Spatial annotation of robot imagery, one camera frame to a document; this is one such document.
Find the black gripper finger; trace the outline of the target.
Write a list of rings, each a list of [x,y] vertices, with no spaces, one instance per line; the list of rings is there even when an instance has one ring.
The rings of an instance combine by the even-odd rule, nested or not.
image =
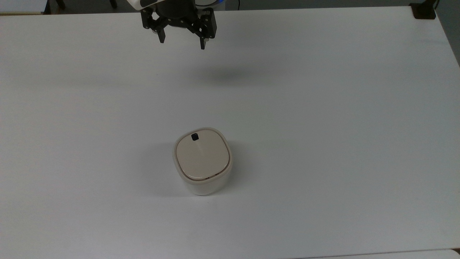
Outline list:
[[[158,19],[154,19],[153,15],[154,10],[150,7],[147,7],[140,11],[142,25],[146,29],[150,29],[154,34],[159,38],[160,43],[165,42],[165,28],[168,25],[168,19],[162,16],[159,16]]]
[[[200,48],[205,49],[206,43],[216,37],[217,23],[214,9],[195,9],[191,16],[187,18],[187,29],[199,37]]]

